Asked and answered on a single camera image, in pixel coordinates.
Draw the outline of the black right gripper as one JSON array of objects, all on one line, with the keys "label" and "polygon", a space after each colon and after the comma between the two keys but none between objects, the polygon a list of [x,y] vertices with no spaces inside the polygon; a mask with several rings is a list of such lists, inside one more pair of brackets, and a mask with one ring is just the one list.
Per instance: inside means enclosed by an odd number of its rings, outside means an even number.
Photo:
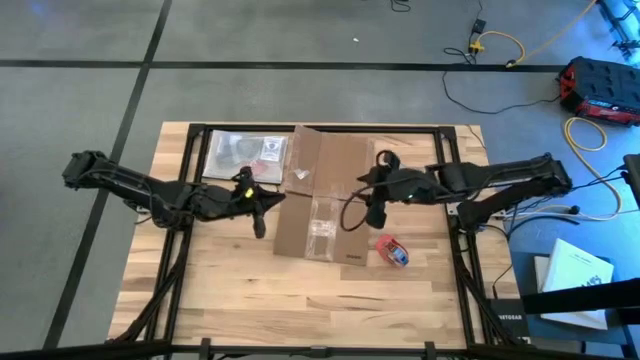
[{"label": "black right gripper", "polygon": [[366,184],[378,182],[372,193],[378,201],[432,205],[443,195],[443,187],[431,173],[402,168],[392,170],[381,182],[380,179],[380,166],[373,166],[357,177],[359,182]]}]

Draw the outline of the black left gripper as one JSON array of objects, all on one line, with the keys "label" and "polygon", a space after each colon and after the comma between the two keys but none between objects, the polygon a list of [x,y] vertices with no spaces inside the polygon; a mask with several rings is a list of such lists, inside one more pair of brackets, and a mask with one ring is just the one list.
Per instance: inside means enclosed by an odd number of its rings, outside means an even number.
[{"label": "black left gripper", "polygon": [[217,185],[197,185],[197,219],[217,221],[246,215],[260,217],[261,211],[269,211],[284,201],[286,195],[259,189],[257,183],[237,183],[233,190]]}]

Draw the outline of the taped brown cardboard box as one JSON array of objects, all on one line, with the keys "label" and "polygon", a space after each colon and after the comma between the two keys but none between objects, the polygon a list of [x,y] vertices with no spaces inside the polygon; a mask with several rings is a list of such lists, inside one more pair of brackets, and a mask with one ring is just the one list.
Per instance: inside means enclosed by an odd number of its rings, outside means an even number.
[{"label": "taped brown cardboard box", "polygon": [[309,197],[287,193],[280,205],[273,253],[306,260],[365,266],[369,254],[370,229],[361,224],[366,214],[362,202]]},{"label": "taped brown cardboard box", "polygon": [[[283,178],[288,192],[346,200],[360,185],[357,177],[373,165],[373,140],[350,134],[320,132],[296,125]],[[299,180],[294,171],[309,170]]]}]

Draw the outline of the clear bubble wrap bag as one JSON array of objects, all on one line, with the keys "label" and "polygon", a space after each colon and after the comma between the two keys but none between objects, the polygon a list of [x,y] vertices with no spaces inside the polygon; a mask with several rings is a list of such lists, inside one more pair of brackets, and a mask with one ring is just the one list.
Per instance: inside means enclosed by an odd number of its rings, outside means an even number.
[{"label": "clear bubble wrap bag", "polygon": [[214,130],[203,176],[230,180],[243,167],[250,167],[256,182],[280,184],[288,138]]}]

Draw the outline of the small red packet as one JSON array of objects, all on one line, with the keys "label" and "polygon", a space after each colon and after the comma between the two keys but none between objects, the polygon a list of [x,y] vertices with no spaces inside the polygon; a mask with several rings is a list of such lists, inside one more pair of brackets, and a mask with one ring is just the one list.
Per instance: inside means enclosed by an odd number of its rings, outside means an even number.
[{"label": "small red packet", "polygon": [[282,173],[279,162],[253,160],[249,163],[254,176],[277,177]]}]

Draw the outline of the white packet blue emblem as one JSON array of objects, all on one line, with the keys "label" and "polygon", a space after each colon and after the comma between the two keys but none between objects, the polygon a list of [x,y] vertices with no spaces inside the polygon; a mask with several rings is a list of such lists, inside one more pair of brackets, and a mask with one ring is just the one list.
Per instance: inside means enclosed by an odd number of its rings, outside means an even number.
[{"label": "white packet blue emblem", "polygon": [[279,162],[284,141],[285,138],[281,136],[264,137],[260,152],[260,159],[270,162]]}]

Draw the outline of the black items clear bag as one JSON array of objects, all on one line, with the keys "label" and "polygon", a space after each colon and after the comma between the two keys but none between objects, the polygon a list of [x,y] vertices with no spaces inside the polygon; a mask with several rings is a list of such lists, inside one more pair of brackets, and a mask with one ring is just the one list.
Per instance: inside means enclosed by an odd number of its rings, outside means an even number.
[{"label": "black items clear bag", "polygon": [[226,142],[216,150],[217,164],[223,169],[246,166],[259,156],[261,143],[255,139]]}]

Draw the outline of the small red blue package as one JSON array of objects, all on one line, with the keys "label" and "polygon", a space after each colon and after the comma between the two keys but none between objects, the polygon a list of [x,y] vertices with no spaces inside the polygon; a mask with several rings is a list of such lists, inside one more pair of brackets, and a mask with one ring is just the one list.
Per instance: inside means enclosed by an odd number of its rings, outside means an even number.
[{"label": "small red blue package", "polygon": [[395,267],[405,267],[409,263],[408,251],[391,235],[381,235],[375,249],[383,260]]}]

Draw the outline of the white booklet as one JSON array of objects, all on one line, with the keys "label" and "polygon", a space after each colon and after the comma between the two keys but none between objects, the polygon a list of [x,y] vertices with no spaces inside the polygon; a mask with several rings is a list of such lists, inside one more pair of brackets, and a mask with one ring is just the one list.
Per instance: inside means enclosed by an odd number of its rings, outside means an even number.
[{"label": "white booklet", "polygon": [[[541,293],[609,284],[614,265],[557,238],[550,255],[534,257],[534,270],[537,291]],[[595,330],[608,329],[604,310],[547,313],[540,317]]]}]

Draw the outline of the red black tool case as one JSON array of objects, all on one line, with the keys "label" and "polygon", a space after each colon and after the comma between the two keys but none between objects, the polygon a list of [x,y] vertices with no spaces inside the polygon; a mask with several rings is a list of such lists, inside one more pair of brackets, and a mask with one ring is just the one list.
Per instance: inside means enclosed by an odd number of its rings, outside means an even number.
[{"label": "red black tool case", "polygon": [[640,126],[640,69],[576,57],[557,79],[564,110],[590,120]]}]

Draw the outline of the black device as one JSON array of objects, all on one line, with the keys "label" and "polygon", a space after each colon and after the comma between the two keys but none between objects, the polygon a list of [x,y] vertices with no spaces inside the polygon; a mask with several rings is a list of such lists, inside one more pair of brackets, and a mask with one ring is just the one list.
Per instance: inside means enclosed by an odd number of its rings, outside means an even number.
[{"label": "black device", "polygon": [[640,208],[640,154],[627,154],[623,157],[623,161],[623,177]]}]

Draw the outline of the light blue metal stand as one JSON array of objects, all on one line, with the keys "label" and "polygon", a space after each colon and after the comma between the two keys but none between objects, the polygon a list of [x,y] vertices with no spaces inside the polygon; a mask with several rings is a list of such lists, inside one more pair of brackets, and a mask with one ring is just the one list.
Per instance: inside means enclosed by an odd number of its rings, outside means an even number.
[{"label": "light blue metal stand", "polygon": [[623,53],[640,50],[640,0],[597,0],[600,12]]}]

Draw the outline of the black network switch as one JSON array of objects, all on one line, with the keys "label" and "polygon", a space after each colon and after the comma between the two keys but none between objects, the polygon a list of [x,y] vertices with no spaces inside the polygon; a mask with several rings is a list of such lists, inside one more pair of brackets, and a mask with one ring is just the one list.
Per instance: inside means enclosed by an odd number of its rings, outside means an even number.
[{"label": "black network switch", "polygon": [[518,299],[492,299],[492,309],[503,326],[517,338],[528,338],[529,328],[523,305]]}]

